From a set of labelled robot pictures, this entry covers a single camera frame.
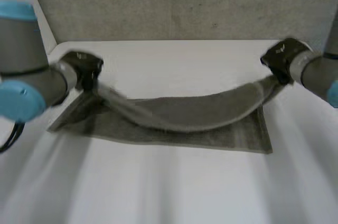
table surface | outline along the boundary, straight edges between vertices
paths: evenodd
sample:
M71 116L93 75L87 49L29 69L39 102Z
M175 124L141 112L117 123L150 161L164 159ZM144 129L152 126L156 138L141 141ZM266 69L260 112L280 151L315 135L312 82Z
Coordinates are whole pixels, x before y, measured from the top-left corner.
M104 59L129 98L200 96L269 74L274 41L67 42ZM0 156L1 223L334 223L338 113L294 84L264 107L270 155L144 146L45 130L77 96L27 124ZM0 121L3 135L11 124Z

gray wall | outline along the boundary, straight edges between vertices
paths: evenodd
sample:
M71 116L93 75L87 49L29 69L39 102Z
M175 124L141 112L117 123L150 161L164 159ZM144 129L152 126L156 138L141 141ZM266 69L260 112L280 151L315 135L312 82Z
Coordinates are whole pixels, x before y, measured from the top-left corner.
M322 48L338 0L39 0L58 42L279 39Z

towel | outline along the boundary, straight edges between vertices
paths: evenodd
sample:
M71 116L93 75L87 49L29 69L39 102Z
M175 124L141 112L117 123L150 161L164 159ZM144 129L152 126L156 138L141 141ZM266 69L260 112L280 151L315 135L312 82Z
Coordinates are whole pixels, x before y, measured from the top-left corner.
M269 76L214 95L131 100L98 83L73 101L49 131L268 154L272 147L262 106L282 89Z

cable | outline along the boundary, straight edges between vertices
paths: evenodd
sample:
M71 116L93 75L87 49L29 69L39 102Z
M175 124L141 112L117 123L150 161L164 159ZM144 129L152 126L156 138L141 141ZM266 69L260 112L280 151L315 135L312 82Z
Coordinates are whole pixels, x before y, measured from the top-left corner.
M13 144L17 141L17 139L21 136L22 131L25 127L24 123L15 123L13 130L10 134L10 136L8 137L7 141L5 142L5 144L3 144L0 147L0 153L4 153L6 150L8 150L11 146L13 146Z

